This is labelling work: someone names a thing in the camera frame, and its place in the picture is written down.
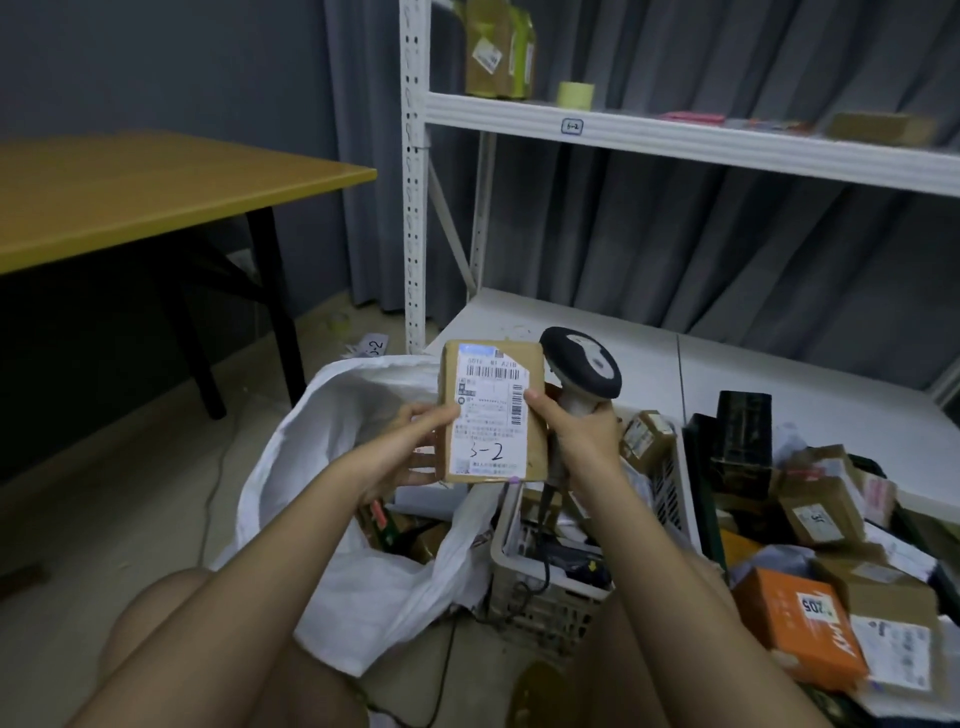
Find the person's left arm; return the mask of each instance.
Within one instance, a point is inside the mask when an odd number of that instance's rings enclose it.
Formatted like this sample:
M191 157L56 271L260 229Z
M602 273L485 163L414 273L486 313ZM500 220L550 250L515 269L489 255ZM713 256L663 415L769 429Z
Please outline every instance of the person's left arm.
M69 725L238 725L293 634L350 518L398 485L433 482L433 431L457 405L404 405L387 432L337 458L174 612Z

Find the table leg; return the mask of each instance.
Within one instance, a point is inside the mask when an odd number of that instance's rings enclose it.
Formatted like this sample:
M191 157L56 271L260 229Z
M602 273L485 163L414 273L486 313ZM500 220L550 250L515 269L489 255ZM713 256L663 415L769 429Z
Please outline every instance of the table leg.
M260 271L260 282L274 325L283 378L287 383L290 403L294 405L306 391L306 378L300 359L300 345L297 343L297 327L287 310L287 283L283 276L280 246L276 242L274 211L271 207L264 207L248 212L247 223L253 238L253 253Z
M186 359L187 369L200 388L200 397L204 401L206 412L213 420L222 420L227 415L227 408L220 397L217 382L210 372L210 364L206 360L204 349L200 344L197 330L190 321L190 312L186 307L183 289L180 280L171 269L163 252L149 255L149 268L154 278L156 292L160 299L160 306L166 314L170 328L174 330L180 351Z

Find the tile floor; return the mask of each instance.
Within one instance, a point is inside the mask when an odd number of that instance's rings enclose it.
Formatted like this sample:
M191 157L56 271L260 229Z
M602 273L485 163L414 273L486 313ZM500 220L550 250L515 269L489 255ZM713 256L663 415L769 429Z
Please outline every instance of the tile floor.
M350 333L314 321L300 334L308 377L363 333L403 353L402 315L340 303ZM0 602L0 706L7 728L62 725L90 693L110 625L166 573L209 563L231 541L241 487L289 410L274 348L237 381L221 381L229 415L209 420L199 398L0 522L0 573L37 560L53 578ZM205 553L204 500L222 468ZM386 655L364 676L372 699L413 725L430 717L449 624ZM461 621L438 726L499 726L533 653Z

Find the shelf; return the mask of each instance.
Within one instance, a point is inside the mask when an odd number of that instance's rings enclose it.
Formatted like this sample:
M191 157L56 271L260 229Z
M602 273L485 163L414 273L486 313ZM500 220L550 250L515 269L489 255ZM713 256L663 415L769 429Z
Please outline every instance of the shelf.
M685 335L680 360L687 417L715 415L724 389L765 392L774 425L875 460L903 507L960 523L960 429L923 392Z
M547 327L574 328L603 344L624 372L616 403L626 409L656 409L684 419L677 334L484 288L441 332L426 353L440 355L449 339L539 341ZM547 381L560 382L547 373Z
M443 93L426 95L425 118L457 129L960 197L960 155L954 153Z

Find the curtain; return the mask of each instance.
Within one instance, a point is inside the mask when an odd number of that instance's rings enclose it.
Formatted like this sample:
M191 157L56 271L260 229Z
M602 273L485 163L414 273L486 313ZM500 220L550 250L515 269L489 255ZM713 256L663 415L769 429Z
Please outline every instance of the curtain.
M516 3L537 28L542 100L571 80L596 86L595 108L637 114L823 129L838 110L906 111L960 147L954 0ZM343 158L380 170L345 196L353 292L400 308L396 3L325 8ZM432 89L461 91L449 13L434 10L432 44ZM342 124L341 104L363 114ZM467 244L477 135L430 133ZM958 236L948 198L501 135L484 284L923 388L960 355ZM428 310L445 324L465 294L435 219L428 247Z

